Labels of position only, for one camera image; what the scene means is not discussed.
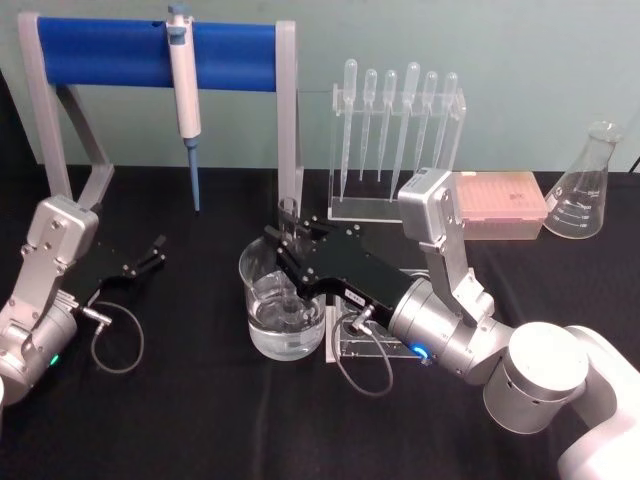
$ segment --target black tablecloth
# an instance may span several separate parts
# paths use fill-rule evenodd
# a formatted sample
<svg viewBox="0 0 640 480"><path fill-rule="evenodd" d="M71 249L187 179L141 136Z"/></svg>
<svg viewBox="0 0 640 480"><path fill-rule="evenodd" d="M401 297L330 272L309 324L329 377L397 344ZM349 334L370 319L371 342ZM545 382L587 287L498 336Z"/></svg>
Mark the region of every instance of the black tablecloth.
<svg viewBox="0 0 640 480"><path fill-rule="evenodd" d="M78 185L86 169L72 174ZM539 176L544 191L554 178ZM326 173L307 172L307 210L326 212L326 182ZM517 436L493 423L480 387L438 367L394 361L393 391L369 399L325 365L324 345L299 362L262 357L249 339L237 261L273 218L275 172L202 170L201 185L195 217L186 170L116 170L100 240L136 254L157 234L168 238L165 269L130 304L145 328L144 360L127 376L97 370L94 325L80 319L60 362L5 409L0 478L557 478L558 456L586 431L570 409L545 432ZM2 299L47 194L40 170L0 179ZM640 176L615 174L604 228L592 239L543 231L532 242L468 242L497 317L594 328L640 365L639 200ZM366 235L390 262L423 265L399 226ZM379 360L347 364L370 387L385 381Z"/></svg>

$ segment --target erlenmeyer flask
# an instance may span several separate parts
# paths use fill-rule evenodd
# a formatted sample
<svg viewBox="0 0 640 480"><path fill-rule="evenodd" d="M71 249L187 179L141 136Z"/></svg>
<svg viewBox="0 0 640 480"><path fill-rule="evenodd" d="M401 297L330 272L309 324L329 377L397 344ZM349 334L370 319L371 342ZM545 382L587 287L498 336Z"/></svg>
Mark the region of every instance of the erlenmeyer flask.
<svg viewBox="0 0 640 480"><path fill-rule="evenodd" d="M561 237L588 238L604 222L609 159L622 140L621 129L611 122L595 122L578 159L547 193L549 215L544 226Z"/></svg>

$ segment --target pipette tip box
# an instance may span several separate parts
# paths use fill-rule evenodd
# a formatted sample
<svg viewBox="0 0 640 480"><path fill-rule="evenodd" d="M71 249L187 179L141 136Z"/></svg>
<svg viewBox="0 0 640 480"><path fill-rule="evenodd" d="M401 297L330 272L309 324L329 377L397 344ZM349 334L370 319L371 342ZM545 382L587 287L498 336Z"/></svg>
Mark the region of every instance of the pipette tip box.
<svg viewBox="0 0 640 480"><path fill-rule="evenodd" d="M457 172L465 240L535 240L547 205L531 172Z"/></svg>

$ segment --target blue horizontal bar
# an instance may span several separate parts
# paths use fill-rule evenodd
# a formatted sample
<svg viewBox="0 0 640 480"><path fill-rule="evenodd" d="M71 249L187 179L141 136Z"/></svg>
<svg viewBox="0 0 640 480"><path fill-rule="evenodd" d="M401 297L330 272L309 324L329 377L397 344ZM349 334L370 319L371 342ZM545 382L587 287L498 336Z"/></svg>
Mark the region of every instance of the blue horizontal bar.
<svg viewBox="0 0 640 480"><path fill-rule="evenodd" d="M49 83L172 87L164 21L40 17ZM195 22L198 87L275 92L275 26Z"/></svg>

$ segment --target blue led light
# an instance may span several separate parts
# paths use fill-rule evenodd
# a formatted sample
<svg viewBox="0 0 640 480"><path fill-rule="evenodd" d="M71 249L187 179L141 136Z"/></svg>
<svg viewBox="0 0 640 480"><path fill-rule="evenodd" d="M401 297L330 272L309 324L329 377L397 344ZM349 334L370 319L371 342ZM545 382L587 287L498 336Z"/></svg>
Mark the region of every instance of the blue led light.
<svg viewBox="0 0 640 480"><path fill-rule="evenodd" d="M427 351L426 348L424 348L421 345L413 345L411 347L411 350L413 350L414 353L416 353L417 355L421 356L422 358L429 358L429 352Z"/></svg>

